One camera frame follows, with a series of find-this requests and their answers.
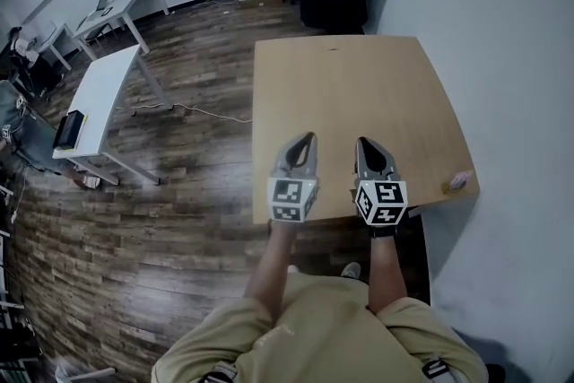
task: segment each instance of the wooden floor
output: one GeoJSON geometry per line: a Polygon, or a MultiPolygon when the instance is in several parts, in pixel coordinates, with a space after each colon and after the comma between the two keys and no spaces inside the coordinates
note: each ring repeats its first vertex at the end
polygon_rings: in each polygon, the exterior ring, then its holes
{"type": "MultiPolygon", "coordinates": [[[[144,60],[173,101],[242,119],[251,118],[256,40],[315,33],[290,5],[212,4],[138,28],[152,50],[144,60]]],[[[132,44],[129,32],[103,43],[108,52],[132,44]]],[[[71,64],[42,109],[54,124],[89,61],[82,53],[71,64]]],[[[156,103],[139,74],[127,91],[134,105],[156,103]]],[[[13,229],[10,258],[19,280],[12,282],[22,288],[48,356],[115,367],[121,381],[149,381],[168,347],[213,307],[242,294],[264,249],[266,228],[251,223],[251,125],[183,108],[141,109],[135,117],[118,110],[110,144],[158,174],[161,185],[105,161],[120,185],[100,191],[31,170],[13,229]]],[[[428,300],[419,220],[405,225],[397,244],[409,292],[428,300]]],[[[357,219],[310,225],[293,256],[312,274],[339,274],[352,260],[368,269],[369,239],[357,219]]]]}

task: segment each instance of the white cube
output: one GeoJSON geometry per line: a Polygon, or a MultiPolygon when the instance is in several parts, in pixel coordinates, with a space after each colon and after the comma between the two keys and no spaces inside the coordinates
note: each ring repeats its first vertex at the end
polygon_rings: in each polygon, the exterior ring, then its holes
{"type": "Polygon", "coordinates": [[[305,222],[317,198],[316,179],[269,178],[267,206],[274,221],[305,222]]]}
{"type": "Polygon", "coordinates": [[[402,180],[362,180],[355,204],[368,225],[397,225],[408,206],[406,183],[402,180]]]}

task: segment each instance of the sneaker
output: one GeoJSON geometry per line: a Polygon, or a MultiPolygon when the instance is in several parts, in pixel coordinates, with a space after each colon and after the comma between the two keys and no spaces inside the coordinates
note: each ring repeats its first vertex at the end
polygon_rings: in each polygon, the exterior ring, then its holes
{"type": "Polygon", "coordinates": [[[341,272],[343,278],[359,279],[359,276],[361,276],[361,266],[358,262],[351,262],[341,272]]]}

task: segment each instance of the yellow t-shirt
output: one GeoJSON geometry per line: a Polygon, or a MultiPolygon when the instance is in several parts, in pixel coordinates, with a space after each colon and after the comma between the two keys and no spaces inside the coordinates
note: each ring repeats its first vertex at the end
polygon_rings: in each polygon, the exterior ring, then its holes
{"type": "Polygon", "coordinates": [[[152,383],[191,383],[220,361],[237,382],[427,381],[422,366],[440,358],[460,381],[487,381],[480,358],[424,303],[404,298],[376,316],[359,281],[290,274],[283,312],[241,299],[215,310],[153,367],[152,383]]]}

